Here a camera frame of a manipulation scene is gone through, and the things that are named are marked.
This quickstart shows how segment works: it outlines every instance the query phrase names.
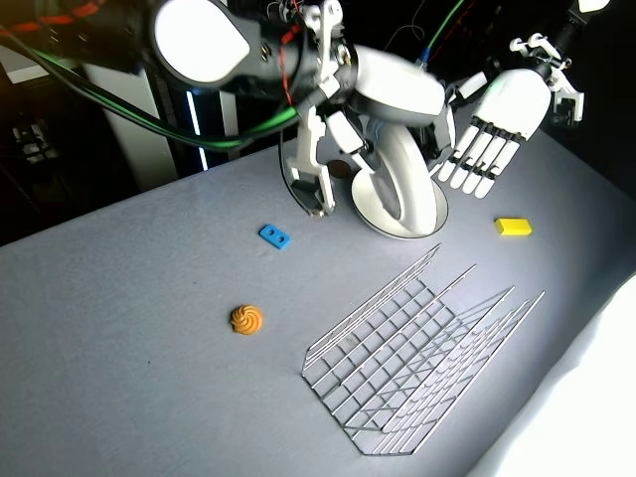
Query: wire basket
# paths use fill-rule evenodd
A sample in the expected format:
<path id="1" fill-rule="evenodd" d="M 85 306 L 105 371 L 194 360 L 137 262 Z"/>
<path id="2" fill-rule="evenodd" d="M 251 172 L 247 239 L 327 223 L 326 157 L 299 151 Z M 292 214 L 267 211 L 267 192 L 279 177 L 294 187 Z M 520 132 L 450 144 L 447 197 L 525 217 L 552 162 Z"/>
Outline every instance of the wire basket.
<path id="1" fill-rule="evenodd" d="M 417 451 L 543 298 L 495 313 L 514 286 L 462 313 L 421 280 L 440 245 L 314 343 L 302 376 L 367 455 Z"/>

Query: green cable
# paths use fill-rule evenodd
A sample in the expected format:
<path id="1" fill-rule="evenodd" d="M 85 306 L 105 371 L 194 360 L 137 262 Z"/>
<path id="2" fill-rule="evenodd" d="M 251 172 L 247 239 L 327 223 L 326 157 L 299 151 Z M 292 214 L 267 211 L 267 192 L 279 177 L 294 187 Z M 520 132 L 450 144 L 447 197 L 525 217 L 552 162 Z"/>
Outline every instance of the green cable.
<path id="1" fill-rule="evenodd" d="M 450 21 L 450 19 L 452 18 L 452 16 L 455 14 L 455 12 L 457 11 L 457 9 L 459 7 L 461 7 L 461 4 L 464 3 L 464 0 L 459 0 L 455 6 L 453 7 L 453 9 L 450 11 L 450 13 L 448 13 L 448 15 L 446 15 L 446 18 L 444 19 L 444 21 L 442 22 L 441 26 L 437 29 L 437 31 L 435 32 L 435 35 L 433 35 L 433 38 L 430 39 L 430 42 L 428 42 L 428 46 L 424 49 L 424 51 L 421 54 L 421 61 L 423 63 L 427 63 L 428 62 L 428 57 L 430 56 L 430 50 L 433 47 L 433 44 L 435 43 L 435 41 L 437 40 L 437 38 L 439 37 L 439 35 L 441 34 L 441 32 L 444 30 L 444 28 L 446 28 L 446 24 Z"/>
<path id="2" fill-rule="evenodd" d="M 48 55 L 44 52 L 40 52 L 40 51 L 35 51 L 35 53 L 42 58 L 43 60 L 46 60 L 49 63 L 52 63 L 53 65 L 56 65 L 57 67 L 65 70 L 67 73 L 72 74 L 76 77 L 80 77 L 80 75 L 78 75 L 76 72 L 74 72 L 73 70 L 71 70 L 70 68 L 67 68 L 64 64 L 62 64 L 60 61 L 58 61 L 58 59 L 56 59 L 55 57 Z M 86 89 L 83 86 L 79 86 L 82 87 L 82 90 L 84 90 L 87 94 L 89 94 L 96 102 L 102 104 L 102 105 L 108 105 L 114 109 L 116 109 L 117 111 L 119 111 L 124 117 L 127 118 L 134 118 L 135 120 L 142 122 L 143 124 L 146 124 L 148 127 L 154 129 L 155 131 L 159 131 L 161 134 L 173 138 L 173 139 L 178 139 L 178 140 L 186 140 L 186 141 L 192 141 L 192 139 L 188 138 L 187 136 L 181 135 L 181 134 L 177 134 L 173 131 L 167 130 L 164 127 L 161 126 L 161 124 L 158 124 L 157 122 L 154 121 L 150 121 L 148 119 L 146 119 L 145 117 L 142 117 L 138 114 L 136 114 L 134 111 L 131 111 L 129 109 L 127 109 L 125 106 L 123 106 L 122 104 L 119 104 L 117 102 L 114 102 L 110 99 L 108 99 L 107 97 L 102 96 L 101 94 L 99 94 L 96 91 L 92 91 L 89 89 Z M 277 126 L 280 126 L 281 124 L 287 122 L 288 120 L 292 119 L 294 116 L 296 115 L 296 109 L 293 107 L 289 107 L 287 109 L 285 109 L 284 111 L 276 114 L 275 116 L 271 117 L 270 119 L 264 121 L 262 124 L 259 124 L 251 129 L 249 129 L 246 134 L 249 135 L 251 133 L 258 133 L 258 132 L 265 132 L 269 129 L 273 129 L 276 128 Z M 207 141 L 205 139 L 201 139 L 200 144 L 201 146 L 204 147 L 214 147 L 214 148 L 218 148 L 218 149 L 233 149 L 235 147 L 241 146 L 244 143 L 244 141 L 242 140 L 228 140 L 228 141 Z"/>

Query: brown round object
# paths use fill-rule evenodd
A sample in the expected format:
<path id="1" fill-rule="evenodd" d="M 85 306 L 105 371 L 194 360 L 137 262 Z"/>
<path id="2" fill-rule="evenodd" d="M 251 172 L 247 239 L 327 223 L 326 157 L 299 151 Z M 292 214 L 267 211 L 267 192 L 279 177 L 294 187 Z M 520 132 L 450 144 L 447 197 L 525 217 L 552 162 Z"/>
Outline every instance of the brown round object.
<path id="1" fill-rule="evenodd" d="M 329 169 L 329 174 L 336 179 L 349 179 L 351 177 L 351 166 L 340 159 L 329 161 L 327 169 Z"/>
<path id="2" fill-rule="evenodd" d="M 262 327 L 262 311 L 253 305 L 244 305 L 232 312 L 232 327 L 242 335 L 252 335 Z"/>

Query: yellow object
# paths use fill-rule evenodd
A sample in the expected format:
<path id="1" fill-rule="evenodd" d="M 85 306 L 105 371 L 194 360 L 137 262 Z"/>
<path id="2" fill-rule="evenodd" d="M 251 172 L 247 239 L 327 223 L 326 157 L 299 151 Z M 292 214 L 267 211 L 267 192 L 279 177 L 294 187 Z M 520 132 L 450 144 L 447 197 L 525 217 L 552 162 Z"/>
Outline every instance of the yellow object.
<path id="1" fill-rule="evenodd" d="M 232 327 L 237 333 L 253 335 L 262 327 L 262 311 L 252 305 L 245 305 L 232 312 Z"/>
<path id="2" fill-rule="evenodd" d="M 529 236 L 533 232 L 528 219 L 497 219 L 495 225 L 502 236 Z"/>

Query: orange swirl object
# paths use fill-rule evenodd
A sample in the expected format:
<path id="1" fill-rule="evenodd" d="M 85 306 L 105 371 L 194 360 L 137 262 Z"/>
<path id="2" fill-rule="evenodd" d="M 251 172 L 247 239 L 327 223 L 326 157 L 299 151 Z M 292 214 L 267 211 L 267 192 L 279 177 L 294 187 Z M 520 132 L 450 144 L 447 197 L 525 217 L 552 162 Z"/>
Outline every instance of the orange swirl object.
<path id="1" fill-rule="evenodd" d="M 235 332 L 253 335 L 262 327 L 262 311 L 252 305 L 245 305 L 232 312 L 232 326 Z"/>

